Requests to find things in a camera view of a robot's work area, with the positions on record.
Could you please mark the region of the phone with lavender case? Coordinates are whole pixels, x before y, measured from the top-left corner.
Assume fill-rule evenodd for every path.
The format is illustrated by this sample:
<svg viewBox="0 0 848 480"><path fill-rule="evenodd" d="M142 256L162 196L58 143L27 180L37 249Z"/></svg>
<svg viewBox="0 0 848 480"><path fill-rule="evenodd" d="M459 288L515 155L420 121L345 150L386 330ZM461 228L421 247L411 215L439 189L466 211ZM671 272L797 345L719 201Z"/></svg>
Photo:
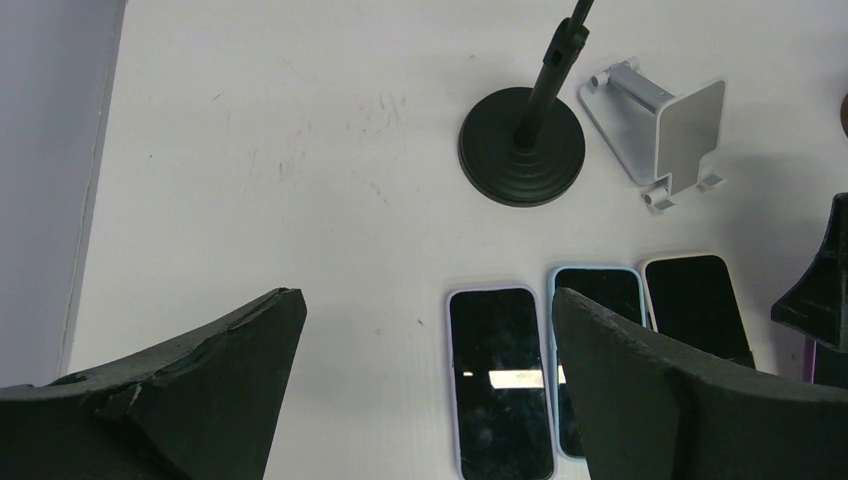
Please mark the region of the phone with lavender case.
<svg viewBox="0 0 848 480"><path fill-rule="evenodd" d="M446 300L448 368L463 479L549 479L556 470L537 299L519 285Z"/></svg>

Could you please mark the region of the phone with beige case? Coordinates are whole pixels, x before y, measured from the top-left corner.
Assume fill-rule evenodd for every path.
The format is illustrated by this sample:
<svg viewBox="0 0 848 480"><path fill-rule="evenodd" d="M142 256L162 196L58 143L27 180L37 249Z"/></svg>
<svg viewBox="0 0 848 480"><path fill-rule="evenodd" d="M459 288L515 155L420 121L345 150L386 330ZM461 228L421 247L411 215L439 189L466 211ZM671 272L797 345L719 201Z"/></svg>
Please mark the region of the phone with beige case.
<svg viewBox="0 0 848 480"><path fill-rule="evenodd" d="M655 258L641 273L656 332L754 369L744 323L725 261L713 254Z"/></svg>

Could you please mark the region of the black pole phone stand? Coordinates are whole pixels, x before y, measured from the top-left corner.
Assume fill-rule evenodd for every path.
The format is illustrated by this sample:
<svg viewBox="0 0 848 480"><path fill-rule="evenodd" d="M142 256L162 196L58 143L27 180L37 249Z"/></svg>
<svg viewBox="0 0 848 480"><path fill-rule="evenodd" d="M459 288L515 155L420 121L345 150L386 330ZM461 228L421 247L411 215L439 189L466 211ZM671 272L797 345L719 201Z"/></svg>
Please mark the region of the black pole phone stand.
<svg viewBox="0 0 848 480"><path fill-rule="evenodd" d="M458 159L468 181L487 198L530 208L562 196L586 157L583 128L558 95L589 36L594 2L576 3L558 25L533 87L510 87L477 102L458 134Z"/></svg>

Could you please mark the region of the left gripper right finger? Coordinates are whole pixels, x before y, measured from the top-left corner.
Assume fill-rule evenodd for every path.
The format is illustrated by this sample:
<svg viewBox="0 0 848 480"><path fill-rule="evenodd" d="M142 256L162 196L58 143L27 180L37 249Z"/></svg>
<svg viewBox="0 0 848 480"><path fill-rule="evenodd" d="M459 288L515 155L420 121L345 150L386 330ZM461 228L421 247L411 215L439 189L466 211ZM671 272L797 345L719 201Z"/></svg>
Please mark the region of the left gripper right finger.
<svg viewBox="0 0 848 480"><path fill-rule="evenodd" d="M738 365L570 289L559 359L594 479L843 479L847 393Z"/></svg>

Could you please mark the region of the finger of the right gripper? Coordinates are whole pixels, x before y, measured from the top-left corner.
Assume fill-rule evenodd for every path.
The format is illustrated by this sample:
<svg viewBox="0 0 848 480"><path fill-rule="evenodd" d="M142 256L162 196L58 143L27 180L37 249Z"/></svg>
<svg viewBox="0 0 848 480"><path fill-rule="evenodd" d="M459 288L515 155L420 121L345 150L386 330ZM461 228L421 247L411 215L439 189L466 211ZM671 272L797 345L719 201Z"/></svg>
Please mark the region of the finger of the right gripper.
<svg viewBox="0 0 848 480"><path fill-rule="evenodd" d="M802 277L771 308L771 320L847 350L847 195L834 196L822 244Z"/></svg>

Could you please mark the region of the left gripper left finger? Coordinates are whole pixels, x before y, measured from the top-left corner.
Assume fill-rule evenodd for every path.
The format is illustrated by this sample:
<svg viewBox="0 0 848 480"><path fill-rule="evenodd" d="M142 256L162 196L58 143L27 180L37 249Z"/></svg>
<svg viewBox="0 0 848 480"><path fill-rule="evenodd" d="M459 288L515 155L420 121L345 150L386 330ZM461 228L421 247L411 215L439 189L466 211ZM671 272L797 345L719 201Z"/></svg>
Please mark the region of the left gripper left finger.
<svg viewBox="0 0 848 480"><path fill-rule="evenodd" d="M41 387L1 392L5 479L260 479L307 316L277 288Z"/></svg>

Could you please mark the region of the phone with purple case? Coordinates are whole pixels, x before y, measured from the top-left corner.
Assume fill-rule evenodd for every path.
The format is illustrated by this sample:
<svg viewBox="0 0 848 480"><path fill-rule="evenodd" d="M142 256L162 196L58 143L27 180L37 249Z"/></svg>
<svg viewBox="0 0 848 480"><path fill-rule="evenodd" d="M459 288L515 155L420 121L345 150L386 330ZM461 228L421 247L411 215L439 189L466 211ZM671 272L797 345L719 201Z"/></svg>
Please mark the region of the phone with purple case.
<svg viewBox="0 0 848 480"><path fill-rule="evenodd" d="M802 380L815 383L817 342L812 338L806 338L804 344L804 357L802 367Z"/></svg>

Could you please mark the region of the phone with blue case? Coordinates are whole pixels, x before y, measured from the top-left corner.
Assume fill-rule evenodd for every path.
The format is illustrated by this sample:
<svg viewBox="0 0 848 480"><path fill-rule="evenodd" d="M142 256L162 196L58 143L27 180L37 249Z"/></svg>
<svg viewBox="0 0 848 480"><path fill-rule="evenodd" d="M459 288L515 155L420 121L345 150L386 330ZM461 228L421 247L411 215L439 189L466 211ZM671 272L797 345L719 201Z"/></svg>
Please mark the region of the phone with blue case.
<svg viewBox="0 0 848 480"><path fill-rule="evenodd" d="M553 269L548 282L547 306L553 311L553 298L560 288L570 288L605 308L648 328L644 287L631 267L618 265L563 265ZM549 356L553 371L548 374L558 452L575 461L585 458L578 422L558 356L556 335L549 328Z"/></svg>

